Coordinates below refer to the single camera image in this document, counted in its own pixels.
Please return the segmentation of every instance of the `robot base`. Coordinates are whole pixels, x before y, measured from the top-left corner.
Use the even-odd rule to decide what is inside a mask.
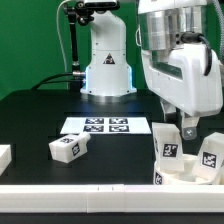
[[[137,96],[137,92],[128,93],[126,95],[121,96],[99,96],[99,95],[91,95],[88,93],[81,93],[81,98],[83,100],[89,100],[96,103],[121,103],[127,102],[130,100],[135,100]]]

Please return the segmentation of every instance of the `cable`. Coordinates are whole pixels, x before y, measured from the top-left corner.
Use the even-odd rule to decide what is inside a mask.
[[[221,40],[220,40],[220,61],[224,64],[224,16],[222,13],[221,6],[218,0],[213,0],[215,10],[219,19],[219,25],[221,30]]]
[[[34,87],[32,88],[32,90],[37,90],[40,86],[45,85],[45,84],[63,83],[63,82],[70,83],[70,82],[76,82],[76,80],[63,80],[63,81],[42,82],[42,83],[40,83],[40,84],[34,86]]]
[[[72,75],[73,75],[72,73],[64,73],[64,74],[57,74],[57,75],[50,76],[50,77],[48,77],[46,79],[43,79],[42,81],[40,81],[35,86],[33,86],[31,88],[31,90],[37,90],[43,83],[46,83],[49,80],[60,78],[60,77],[64,77],[64,76],[72,76]]]
[[[58,33],[58,38],[59,38],[59,42],[60,42],[60,46],[61,46],[61,52],[62,52],[62,57],[63,57],[63,61],[64,61],[65,72],[68,72],[68,63],[67,63],[67,59],[66,59],[66,55],[65,55],[65,49],[64,49],[64,45],[63,45],[63,41],[62,41],[62,37],[61,37],[60,22],[59,22],[59,13],[60,13],[61,7],[66,2],[72,2],[72,1],[75,1],[75,0],[64,0],[63,2],[61,2],[61,4],[58,6],[57,15],[56,15],[57,33]]]
[[[204,73],[204,76],[208,76],[208,74],[210,73],[211,71],[211,68],[212,68],[212,49],[210,47],[210,44],[208,42],[208,40],[200,35],[199,36],[199,40],[206,45],[206,49],[207,49],[207,67],[205,69],[205,73]]]

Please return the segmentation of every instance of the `warning label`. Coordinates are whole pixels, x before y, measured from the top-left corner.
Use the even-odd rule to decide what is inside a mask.
[[[109,64],[109,65],[115,64],[114,59],[111,54],[108,54],[107,58],[105,59],[105,61],[103,63]]]

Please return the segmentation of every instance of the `white block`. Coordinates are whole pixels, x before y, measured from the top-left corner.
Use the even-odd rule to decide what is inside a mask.
[[[89,191],[87,212],[124,212],[124,185],[99,185]]]
[[[154,165],[153,183],[155,185],[211,185],[210,180],[198,178],[185,172],[166,172]]]
[[[0,186],[0,212],[87,211],[87,185]]]
[[[179,129],[173,124],[152,123],[156,161],[162,170],[184,171]]]
[[[87,152],[86,143],[90,139],[89,133],[66,135],[49,144],[52,158],[69,163]]]
[[[219,185],[125,186],[125,212],[223,212]]]
[[[0,175],[4,172],[11,161],[11,146],[0,145]]]
[[[192,173],[213,181],[221,170],[223,161],[224,134],[214,133],[204,139]]]

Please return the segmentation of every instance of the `white box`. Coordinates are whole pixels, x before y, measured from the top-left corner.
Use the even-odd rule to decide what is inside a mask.
[[[192,173],[213,181],[221,172],[223,161],[224,134],[215,132],[204,139]]]
[[[69,163],[87,152],[86,143],[90,139],[89,133],[66,135],[49,144],[52,158]]]
[[[184,171],[183,148],[179,129],[173,124],[152,123],[157,165],[162,170]]]
[[[6,167],[12,161],[11,146],[0,145],[0,175],[4,172]]]

